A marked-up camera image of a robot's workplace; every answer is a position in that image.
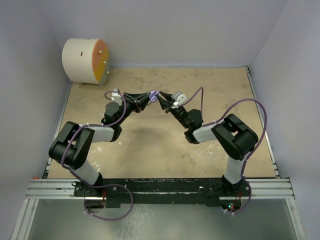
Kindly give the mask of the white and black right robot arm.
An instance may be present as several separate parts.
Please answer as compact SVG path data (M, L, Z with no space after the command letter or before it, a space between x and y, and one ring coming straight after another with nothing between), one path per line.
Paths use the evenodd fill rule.
M228 196L240 190L243 178L245 158L254 150L258 143L257 134L235 114L231 113L218 123L205 126L202 112L199 109L187 111L178 106L176 96L160 92L156 96L162 110L171 113L186 129L184 136L190 144L200 144L217 140L228 155L228 162L223 178L222 190Z

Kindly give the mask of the purple earbud charging case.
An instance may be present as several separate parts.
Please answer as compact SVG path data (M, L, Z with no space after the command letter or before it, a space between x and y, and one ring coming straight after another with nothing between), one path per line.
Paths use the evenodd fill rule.
M155 103L158 98L157 98L157 95L159 94L159 91L151 91L150 92L150 95L149 95L149 103Z

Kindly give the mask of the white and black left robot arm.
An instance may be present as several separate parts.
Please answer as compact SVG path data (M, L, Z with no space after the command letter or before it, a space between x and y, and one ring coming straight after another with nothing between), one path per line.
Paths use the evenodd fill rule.
M86 183L85 190L91 196L98 196L103 191L102 175L89 163L91 144L116 141L122 132L121 124L131 113L143 111L150 95L150 92L121 94L113 90L101 123L66 122L49 148L49 157Z

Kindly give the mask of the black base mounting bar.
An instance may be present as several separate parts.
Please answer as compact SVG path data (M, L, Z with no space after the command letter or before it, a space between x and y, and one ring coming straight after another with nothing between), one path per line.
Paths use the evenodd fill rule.
M104 178L101 187L74 181L74 196L105 208L122 204L205 205L238 210L252 194L245 180L231 184L223 178Z

